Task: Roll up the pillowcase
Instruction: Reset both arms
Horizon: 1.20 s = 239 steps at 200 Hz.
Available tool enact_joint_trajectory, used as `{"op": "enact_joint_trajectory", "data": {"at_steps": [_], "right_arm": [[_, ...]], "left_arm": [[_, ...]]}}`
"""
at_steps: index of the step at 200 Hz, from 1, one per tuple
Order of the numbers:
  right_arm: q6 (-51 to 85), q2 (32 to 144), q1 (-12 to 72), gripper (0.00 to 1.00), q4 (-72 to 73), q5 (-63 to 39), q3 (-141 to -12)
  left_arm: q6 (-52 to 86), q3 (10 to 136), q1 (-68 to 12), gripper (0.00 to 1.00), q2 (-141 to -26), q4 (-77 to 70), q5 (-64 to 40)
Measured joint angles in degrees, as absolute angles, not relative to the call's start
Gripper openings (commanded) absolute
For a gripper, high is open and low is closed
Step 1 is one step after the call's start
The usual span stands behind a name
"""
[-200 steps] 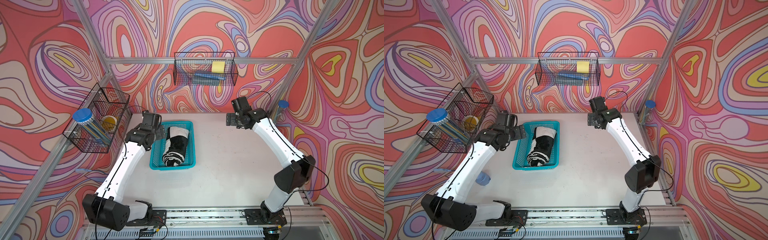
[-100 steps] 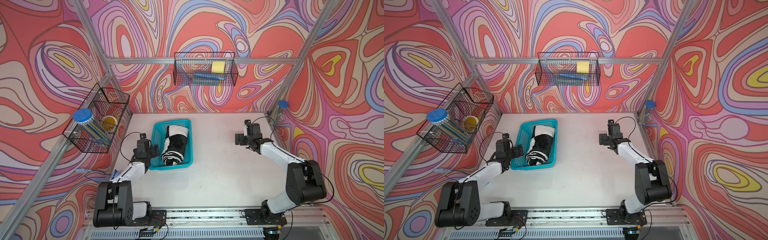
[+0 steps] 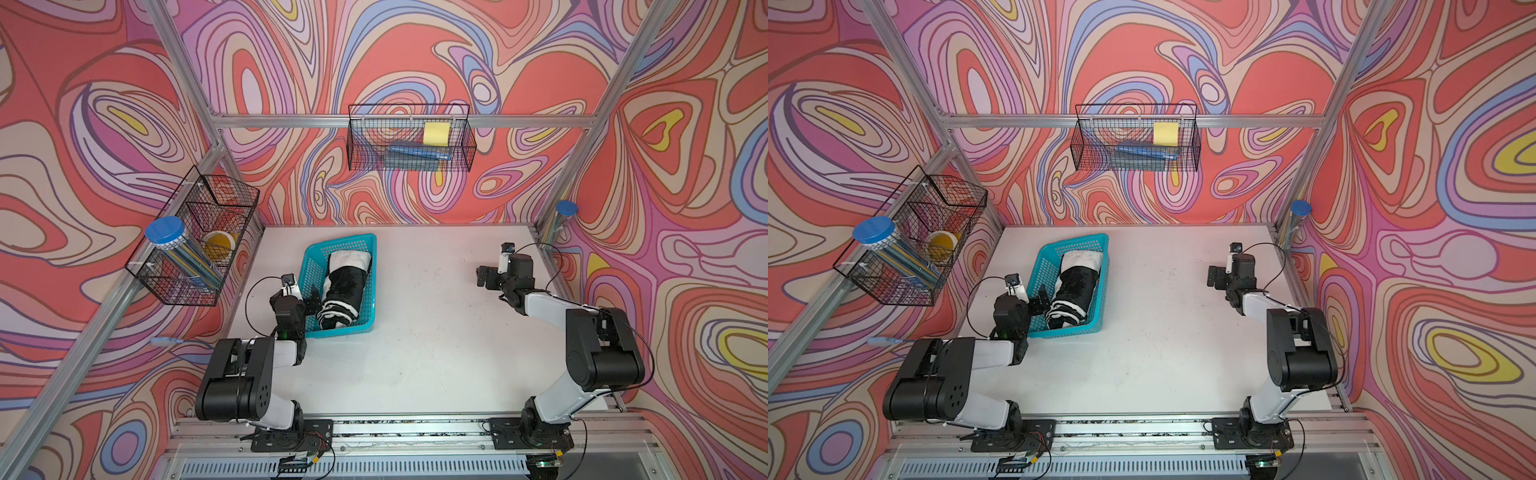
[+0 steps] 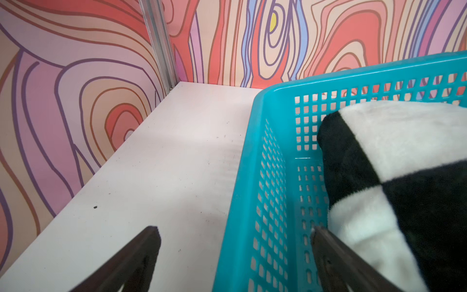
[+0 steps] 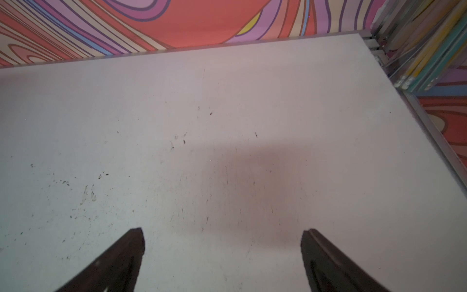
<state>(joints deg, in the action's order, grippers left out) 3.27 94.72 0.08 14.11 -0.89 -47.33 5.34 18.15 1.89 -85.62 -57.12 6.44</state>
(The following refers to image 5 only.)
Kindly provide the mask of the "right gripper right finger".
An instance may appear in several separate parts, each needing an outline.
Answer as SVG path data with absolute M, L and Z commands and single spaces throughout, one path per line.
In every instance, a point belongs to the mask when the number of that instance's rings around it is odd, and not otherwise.
M 387 291 L 318 230 L 304 231 L 300 247 L 311 291 Z

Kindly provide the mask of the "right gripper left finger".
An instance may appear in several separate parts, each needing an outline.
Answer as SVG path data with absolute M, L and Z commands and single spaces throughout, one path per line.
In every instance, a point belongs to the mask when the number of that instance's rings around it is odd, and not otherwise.
M 128 230 L 60 292 L 133 292 L 145 253 L 142 228 Z

